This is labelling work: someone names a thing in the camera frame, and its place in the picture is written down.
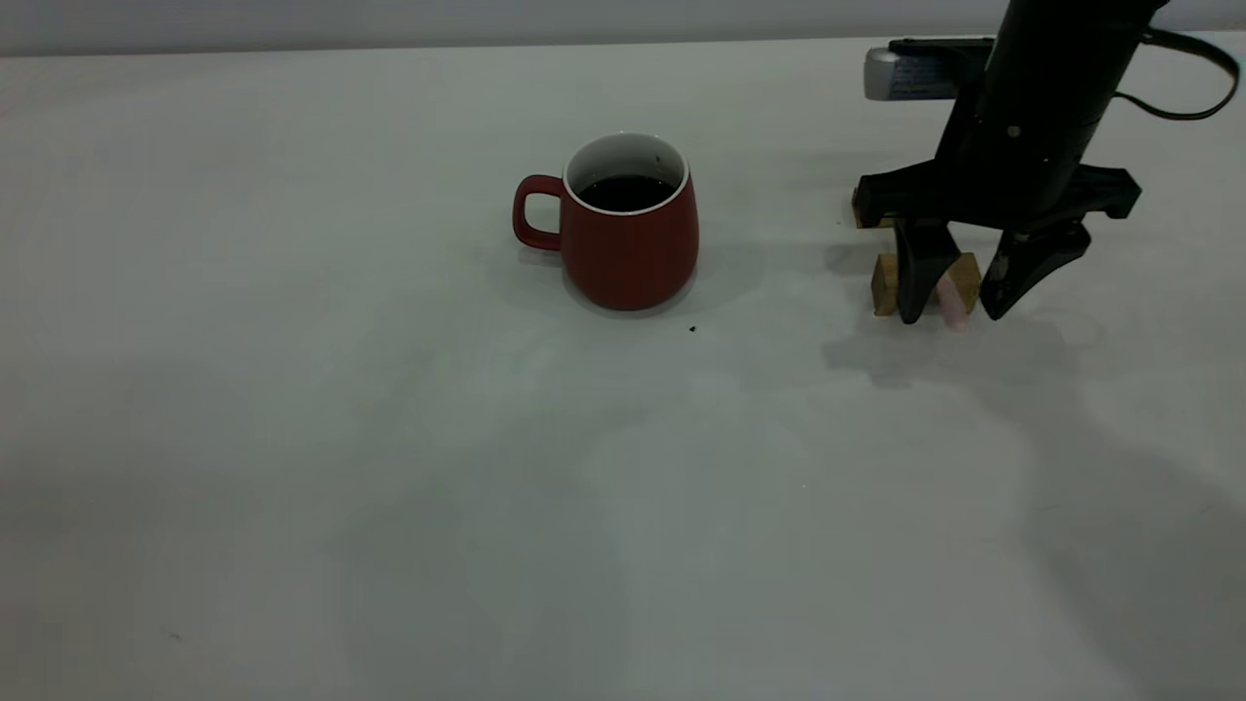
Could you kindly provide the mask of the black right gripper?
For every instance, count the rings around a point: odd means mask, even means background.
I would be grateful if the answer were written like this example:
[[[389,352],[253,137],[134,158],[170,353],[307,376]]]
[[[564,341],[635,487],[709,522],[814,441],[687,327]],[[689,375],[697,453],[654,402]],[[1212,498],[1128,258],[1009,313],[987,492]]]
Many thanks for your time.
[[[984,71],[959,88],[934,158],[861,177],[861,227],[895,220],[902,322],[917,322],[962,256],[947,222],[1015,230],[1001,237],[979,289],[998,320],[1084,256],[1089,232],[1063,220],[1129,215],[1138,182],[1082,156],[1140,41],[1139,1],[1011,1]]]

